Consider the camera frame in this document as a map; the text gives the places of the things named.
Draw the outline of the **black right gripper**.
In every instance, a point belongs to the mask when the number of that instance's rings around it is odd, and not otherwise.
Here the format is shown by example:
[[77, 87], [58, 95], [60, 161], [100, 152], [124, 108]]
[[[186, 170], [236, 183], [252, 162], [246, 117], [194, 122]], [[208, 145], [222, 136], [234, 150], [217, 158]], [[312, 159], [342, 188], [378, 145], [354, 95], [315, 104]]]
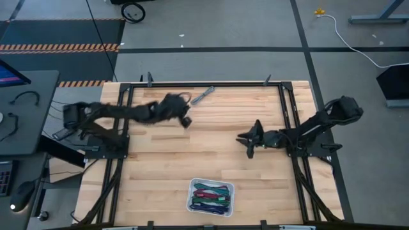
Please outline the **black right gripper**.
[[254, 148], [263, 147], [263, 148], [283, 148], [284, 139], [282, 132], [271, 130], [265, 132], [260, 120], [256, 120], [254, 126], [247, 133], [238, 134], [238, 142], [247, 147], [247, 156], [248, 158], [254, 157]]

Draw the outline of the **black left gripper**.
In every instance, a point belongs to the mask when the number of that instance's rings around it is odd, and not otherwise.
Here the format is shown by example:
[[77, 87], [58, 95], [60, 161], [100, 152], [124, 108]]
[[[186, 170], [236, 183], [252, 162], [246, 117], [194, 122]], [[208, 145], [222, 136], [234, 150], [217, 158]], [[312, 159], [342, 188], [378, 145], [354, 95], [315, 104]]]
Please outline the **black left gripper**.
[[187, 116], [188, 103], [192, 99], [192, 93], [182, 92], [178, 94], [168, 93], [157, 107], [159, 121], [178, 118], [183, 128], [188, 128], [192, 120]]

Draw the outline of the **white rectangular tray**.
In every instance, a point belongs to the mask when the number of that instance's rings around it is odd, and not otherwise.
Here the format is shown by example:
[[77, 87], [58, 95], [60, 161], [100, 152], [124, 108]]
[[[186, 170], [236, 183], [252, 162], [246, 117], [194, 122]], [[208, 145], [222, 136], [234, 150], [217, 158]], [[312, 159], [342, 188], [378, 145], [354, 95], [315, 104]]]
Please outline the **white rectangular tray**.
[[232, 183], [193, 178], [189, 184], [186, 208], [191, 212], [230, 217], [234, 201], [235, 186]]

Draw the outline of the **black floor mat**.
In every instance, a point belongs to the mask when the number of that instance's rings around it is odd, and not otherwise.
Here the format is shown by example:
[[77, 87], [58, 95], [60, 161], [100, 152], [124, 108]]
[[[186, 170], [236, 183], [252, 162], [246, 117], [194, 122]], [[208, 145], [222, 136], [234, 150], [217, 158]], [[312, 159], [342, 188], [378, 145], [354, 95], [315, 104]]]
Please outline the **black floor mat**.
[[121, 19], [0, 22], [0, 59], [20, 72], [57, 70], [61, 88], [102, 86], [113, 74]]

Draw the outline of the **black desk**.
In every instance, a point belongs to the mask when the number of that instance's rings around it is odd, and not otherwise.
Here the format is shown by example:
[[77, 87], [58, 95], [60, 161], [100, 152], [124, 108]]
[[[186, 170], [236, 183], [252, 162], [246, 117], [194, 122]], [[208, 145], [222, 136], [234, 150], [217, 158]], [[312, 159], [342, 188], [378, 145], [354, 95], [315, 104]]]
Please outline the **black desk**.
[[0, 88], [0, 156], [36, 151], [60, 76], [57, 70], [23, 74], [30, 84]]

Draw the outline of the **black box on stand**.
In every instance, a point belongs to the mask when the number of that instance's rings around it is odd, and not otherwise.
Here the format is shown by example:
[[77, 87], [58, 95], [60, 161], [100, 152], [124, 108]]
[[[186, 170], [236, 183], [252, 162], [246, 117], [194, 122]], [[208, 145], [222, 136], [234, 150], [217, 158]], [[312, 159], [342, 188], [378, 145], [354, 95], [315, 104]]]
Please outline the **black box on stand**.
[[390, 67], [376, 80], [388, 108], [409, 108], [409, 65]]

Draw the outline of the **computer monitor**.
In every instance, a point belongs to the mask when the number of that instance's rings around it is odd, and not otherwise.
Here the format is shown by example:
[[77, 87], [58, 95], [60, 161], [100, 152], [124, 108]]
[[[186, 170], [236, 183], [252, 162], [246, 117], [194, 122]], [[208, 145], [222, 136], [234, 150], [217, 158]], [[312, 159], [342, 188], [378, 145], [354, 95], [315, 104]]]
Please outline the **computer monitor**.
[[31, 80], [0, 59], [0, 88], [30, 84]]

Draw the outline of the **grey table leg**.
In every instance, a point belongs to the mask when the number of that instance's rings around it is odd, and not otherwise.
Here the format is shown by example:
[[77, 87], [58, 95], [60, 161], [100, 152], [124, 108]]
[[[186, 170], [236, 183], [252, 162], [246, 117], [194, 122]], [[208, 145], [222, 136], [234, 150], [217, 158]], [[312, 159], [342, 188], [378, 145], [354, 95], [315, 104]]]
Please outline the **grey table leg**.
[[350, 24], [405, 24], [409, 21], [409, 14], [394, 14], [394, 11], [405, 0], [392, 0], [377, 15], [352, 15], [348, 22]]

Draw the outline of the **black computer mouse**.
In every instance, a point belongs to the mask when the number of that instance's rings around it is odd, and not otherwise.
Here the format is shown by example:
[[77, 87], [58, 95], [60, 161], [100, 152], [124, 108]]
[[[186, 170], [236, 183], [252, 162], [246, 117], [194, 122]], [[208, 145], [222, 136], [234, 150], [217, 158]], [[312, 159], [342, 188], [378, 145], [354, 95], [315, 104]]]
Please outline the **black computer mouse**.
[[21, 183], [16, 191], [11, 195], [10, 209], [12, 212], [22, 211], [29, 203], [35, 190], [34, 181], [25, 181]]

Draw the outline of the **black keyboard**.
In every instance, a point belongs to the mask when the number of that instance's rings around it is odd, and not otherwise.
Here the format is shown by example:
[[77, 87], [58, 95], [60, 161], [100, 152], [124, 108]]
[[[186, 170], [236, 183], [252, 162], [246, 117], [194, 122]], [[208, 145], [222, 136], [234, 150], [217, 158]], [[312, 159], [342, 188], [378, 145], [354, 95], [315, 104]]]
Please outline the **black keyboard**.
[[0, 162], [0, 197], [8, 196], [12, 184], [13, 161]]

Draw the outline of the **black aluminium table frame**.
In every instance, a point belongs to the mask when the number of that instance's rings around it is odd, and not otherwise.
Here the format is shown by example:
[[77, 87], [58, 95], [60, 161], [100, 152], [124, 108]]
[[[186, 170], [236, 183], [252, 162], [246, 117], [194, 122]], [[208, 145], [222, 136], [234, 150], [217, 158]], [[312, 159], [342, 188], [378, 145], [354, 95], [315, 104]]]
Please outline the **black aluminium table frame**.
[[[219, 81], [189, 110], [184, 129], [176, 120], [152, 126], [104, 118], [105, 128], [130, 136], [128, 156], [95, 162], [82, 179], [74, 230], [409, 230], [355, 224], [341, 209], [334, 165], [311, 159], [313, 183], [341, 218], [308, 220], [313, 206], [295, 181], [284, 150], [259, 150], [248, 159], [236, 136], [259, 119], [268, 129], [295, 126], [316, 111], [307, 81]], [[236, 194], [233, 213], [221, 217], [187, 209], [193, 178], [225, 181]]]

